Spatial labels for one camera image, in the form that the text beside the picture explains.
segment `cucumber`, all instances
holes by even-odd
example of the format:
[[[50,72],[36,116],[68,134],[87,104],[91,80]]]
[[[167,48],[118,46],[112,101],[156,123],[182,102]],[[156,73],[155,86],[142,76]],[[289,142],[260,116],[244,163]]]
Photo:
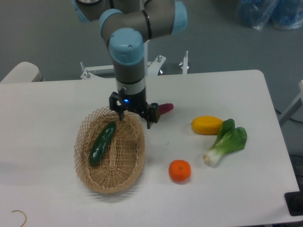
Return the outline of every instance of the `cucumber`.
[[[96,138],[89,155],[89,163],[95,166],[104,156],[110,141],[116,131],[116,123],[108,123],[101,131],[101,133]]]

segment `gray floor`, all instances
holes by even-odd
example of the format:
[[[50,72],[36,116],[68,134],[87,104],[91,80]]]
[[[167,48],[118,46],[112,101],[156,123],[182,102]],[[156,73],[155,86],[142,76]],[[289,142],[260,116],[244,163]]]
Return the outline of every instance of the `gray floor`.
[[[149,42],[149,61],[167,57],[166,74],[179,74],[189,50],[191,73],[258,69],[265,75],[274,107],[282,111],[300,92],[303,79],[303,28],[261,32],[236,16],[236,0],[184,0],[186,32]],[[98,22],[81,23],[70,0],[0,1],[0,80],[17,64],[39,67],[46,81],[79,79],[85,66],[109,65]],[[293,118],[303,121],[303,108]],[[303,155],[303,124],[288,121],[282,132],[290,154]],[[296,165],[303,162],[296,160]]]

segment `green leaf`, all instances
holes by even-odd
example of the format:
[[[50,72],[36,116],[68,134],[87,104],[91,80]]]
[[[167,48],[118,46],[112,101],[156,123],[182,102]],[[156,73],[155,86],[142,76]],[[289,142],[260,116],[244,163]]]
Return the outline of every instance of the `green leaf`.
[[[247,133],[244,128],[238,127],[227,132],[215,145],[223,155],[245,148]]]
[[[234,121],[234,119],[230,118],[230,119],[224,121],[223,124],[222,124],[222,126],[221,126],[221,128],[220,128],[220,130],[219,130],[219,133],[218,133],[218,135],[217,135],[216,141],[215,141],[214,144],[209,148],[209,150],[212,149],[212,148],[214,148],[215,145],[223,138],[223,136],[224,136],[227,132],[229,132],[230,130],[233,130],[233,129],[235,129],[235,121]]]

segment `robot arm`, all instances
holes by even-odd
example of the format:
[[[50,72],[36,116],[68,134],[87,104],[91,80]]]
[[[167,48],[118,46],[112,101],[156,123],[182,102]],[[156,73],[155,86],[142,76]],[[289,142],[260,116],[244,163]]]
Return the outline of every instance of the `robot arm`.
[[[146,102],[143,43],[184,30],[187,26],[184,4],[147,0],[140,11],[138,0],[72,1],[82,22],[99,20],[101,36],[113,60],[118,90],[109,98],[110,109],[119,114],[120,120],[125,110],[137,113],[150,128],[151,122],[158,122],[160,112],[157,103]]]

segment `bok choy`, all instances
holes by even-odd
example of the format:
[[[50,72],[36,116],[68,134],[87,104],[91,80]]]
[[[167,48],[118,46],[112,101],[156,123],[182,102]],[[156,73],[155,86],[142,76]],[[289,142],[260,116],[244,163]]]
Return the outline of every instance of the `bok choy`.
[[[235,128],[233,119],[223,122],[214,144],[204,153],[204,161],[216,166],[223,155],[245,148],[247,133],[244,128]]]

